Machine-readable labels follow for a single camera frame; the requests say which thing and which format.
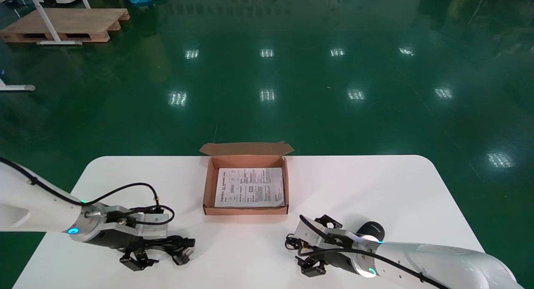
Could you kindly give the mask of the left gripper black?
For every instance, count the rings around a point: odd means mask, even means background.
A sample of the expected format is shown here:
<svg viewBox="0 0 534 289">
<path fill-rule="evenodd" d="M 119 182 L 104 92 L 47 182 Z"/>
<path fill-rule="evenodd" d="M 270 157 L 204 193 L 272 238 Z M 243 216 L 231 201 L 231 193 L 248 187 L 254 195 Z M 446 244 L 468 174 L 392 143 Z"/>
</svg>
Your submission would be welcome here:
<svg viewBox="0 0 534 289">
<path fill-rule="evenodd" d="M 162 206 L 147 207 L 146 214 L 162 214 Z M 136 249 L 144 239 L 120 231 L 100 231 L 93 238 L 84 243 L 95 246 L 103 246 L 109 249 L 124 251 L 120 263 L 132 271 L 143 271 L 147 267 L 154 266 L 159 260 L 150 259 L 145 249 Z"/>
</svg>

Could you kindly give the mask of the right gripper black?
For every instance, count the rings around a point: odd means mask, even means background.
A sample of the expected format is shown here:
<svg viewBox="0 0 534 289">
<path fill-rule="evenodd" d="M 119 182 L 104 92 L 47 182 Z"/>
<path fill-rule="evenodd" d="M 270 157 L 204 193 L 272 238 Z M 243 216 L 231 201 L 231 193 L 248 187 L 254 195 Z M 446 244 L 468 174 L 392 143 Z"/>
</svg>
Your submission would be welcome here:
<svg viewBox="0 0 534 289">
<path fill-rule="evenodd" d="M 326 214 L 315 218 L 314 221 L 320 225 L 317 228 L 321 232 L 327 232 L 329 229 L 342 229 L 341 223 Z M 366 255 L 359 253 L 331 252 L 322 256 L 298 256 L 297 265 L 300 267 L 301 274 L 309 278 L 326 274 L 326 263 L 361 277 L 370 277 L 367 259 Z"/>
</svg>

